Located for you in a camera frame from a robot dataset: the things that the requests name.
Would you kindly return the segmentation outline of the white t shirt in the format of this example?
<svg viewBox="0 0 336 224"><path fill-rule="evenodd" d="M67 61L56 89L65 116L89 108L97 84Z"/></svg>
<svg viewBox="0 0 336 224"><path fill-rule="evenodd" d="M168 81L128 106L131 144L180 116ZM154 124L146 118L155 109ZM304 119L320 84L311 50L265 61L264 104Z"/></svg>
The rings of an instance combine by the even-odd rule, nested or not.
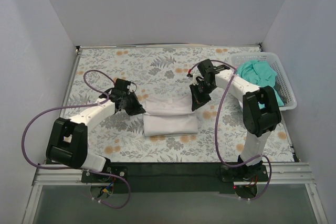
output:
<svg viewBox="0 0 336 224"><path fill-rule="evenodd" d="M143 115L144 135L196 134L198 120L190 95L159 99L147 98Z"/></svg>

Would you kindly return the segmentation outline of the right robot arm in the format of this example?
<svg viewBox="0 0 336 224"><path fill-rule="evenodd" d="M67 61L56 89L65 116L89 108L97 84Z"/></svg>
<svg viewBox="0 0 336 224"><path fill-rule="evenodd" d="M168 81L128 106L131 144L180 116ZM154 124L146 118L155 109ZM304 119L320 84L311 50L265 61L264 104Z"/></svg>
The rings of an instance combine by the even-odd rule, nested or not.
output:
<svg viewBox="0 0 336 224"><path fill-rule="evenodd" d="M237 75L237 70L228 63L210 59L195 65L198 74L190 71L187 77L192 79L192 111L211 100L210 94L216 89L224 90L223 95L231 94L243 105L243 123L247 130L243 151L236 164L220 161L229 176L248 181L256 177L263 166L263 154L266 142L272 131L281 122L281 114L272 87L259 87Z"/></svg>

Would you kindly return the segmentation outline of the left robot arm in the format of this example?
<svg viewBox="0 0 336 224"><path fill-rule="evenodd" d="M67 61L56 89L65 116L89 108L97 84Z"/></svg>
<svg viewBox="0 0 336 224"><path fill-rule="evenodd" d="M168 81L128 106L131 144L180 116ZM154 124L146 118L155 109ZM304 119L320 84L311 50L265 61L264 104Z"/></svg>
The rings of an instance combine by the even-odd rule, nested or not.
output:
<svg viewBox="0 0 336 224"><path fill-rule="evenodd" d="M98 124L124 110L134 116L145 113L134 91L134 83L117 79L114 87L103 92L87 109L68 119L58 118L52 127L46 157L56 163L73 169L92 170L100 182L111 178L109 160L88 151L88 134Z"/></svg>

